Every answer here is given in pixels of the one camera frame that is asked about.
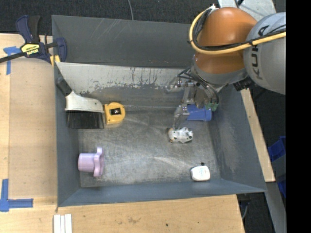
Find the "yellow cable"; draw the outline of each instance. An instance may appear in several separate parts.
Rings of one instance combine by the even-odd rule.
[[[202,54],[224,54],[224,53],[230,53],[230,52],[235,52],[235,51],[239,51],[239,50],[242,50],[242,49],[245,49],[245,48],[249,48],[251,47],[252,45],[250,43],[245,43],[243,45],[240,45],[238,47],[233,47],[233,48],[229,48],[229,49],[224,49],[224,50],[215,50],[215,51],[211,51],[211,50],[203,50],[203,49],[200,49],[198,48],[194,42],[193,42],[193,38],[192,38],[192,32],[193,32],[193,28],[194,28],[194,25],[197,23],[197,21],[200,19],[200,17],[202,16],[202,14],[204,13],[205,11],[201,12],[192,22],[191,26],[190,26],[190,30],[189,30],[189,40],[190,40],[190,43],[191,43],[191,46],[199,53],[202,53]],[[268,42],[268,41],[272,41],[272,40],[276,40],[276,39],[280,39],[280,38],[283,38],[286,36],[286,32],[283,32],[283,33],[279,33],[279,34],[275,34],[275,35],[272,35],[272,36],[268,36],[268,37],[265,37],[263,39],[258,39],[258,40],[255,40],[253,41],[253,45],[258,45],[260,43],[264,43],[264,42]]]

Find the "blue object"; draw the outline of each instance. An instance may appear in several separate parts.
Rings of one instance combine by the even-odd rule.
[[[270,160],[273,162],[286,154],[286,137],[281,136],[277,142],[268,147]],[[280,192],[286,198],[286,179],[277,183]]]
[[[40,38],[37,34],[37,31],[38,31],[37,27],[38,27],[39,20],[40,20],[40,16],[30,17],[28,15],[24,15],[20,17],[19,19],[17,19],[16,29],[18,33],[24,38],[25,44],[34,43],[40,46],[39,52],[33,53],[25,57],[37,58],[37,59],[44,60],[48,63],[51,63],[51,59],[50,59],[51,55],[48,53],[48,48],[47,48],[48,45],[49,47],[51,47],[51,45],[50,44],[44,45],[44,43],[40,42]],[[65,39],[62,37],[57,38],[56,43],[58,47],[59,58],[62,62],[64,62],[67,57],[67,46],[66,46]]]
[[[212,110],[209,108],[208,110],[205,106],[202,109],[199,109],[195,106],[195,104],[187,105],[188,112],[190,115],[187,117],[189,121],[211,121],[212,119]]]
[[[34,199],[9,200],[8,199],[9,180],[2,180],[0,212],[8,212],[11,208],[33,207]]]
[[[7,54],[7,55],[11,55],[11,54],[15,54],[15,53],[20,53],[20,49],[17,48],[16,46],[14,47],[8,47],[8,48],[4,48],[3,51]],[[11,61],[7,61],[6,64],[6,75],[9,75],[11,73]]]

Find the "blue container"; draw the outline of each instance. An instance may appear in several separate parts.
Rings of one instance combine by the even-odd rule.
[[[281,136],[277,142],[268,148],[268,152],[272,162],[286,154],[286,137]],[[280,192],[286,198],[286,179],[277,184]]]
[[[187,117],[187,120],[191,121],[210,121],[212,119],[212,110],[208,110],[205,106],[202,109],[199,109],[195,104],[187,105],[188,112],[190,115]]]

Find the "gray bin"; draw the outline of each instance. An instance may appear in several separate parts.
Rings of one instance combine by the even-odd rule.
[[[55,67],[73,90],[102,103],[125,105],[120,125],[102,130],[66,126],[66,101],[56,88],[58,206],[170,200],[266,190],[240,92],[219,94],[210,122],[186,121],[191,143],[172,144],[166,129],[183,92],[164,86],[191,64],[187,24],[85,17],[52,17],[53,37],[67,41],[68,58]],[[104,150],[100,178],[80,173],[81,152]],[[207,182],[190,169],[205,163]]]

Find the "black floor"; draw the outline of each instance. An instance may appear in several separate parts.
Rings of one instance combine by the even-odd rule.
[[[190,24],[217,0],[130,0],[135,20]],[[277,12],[286,12],[286,0],[273,0]],[[22,15],[41,15],[40,34],[52,34],[51,15],[131,19],[127,0],[0,0],[0,32],[15,32]],[[285,96],[260,87],[251,89],[267,146],[285,136]],[[245,215],[246,233],[273,233],[264,194],[251,194]]]

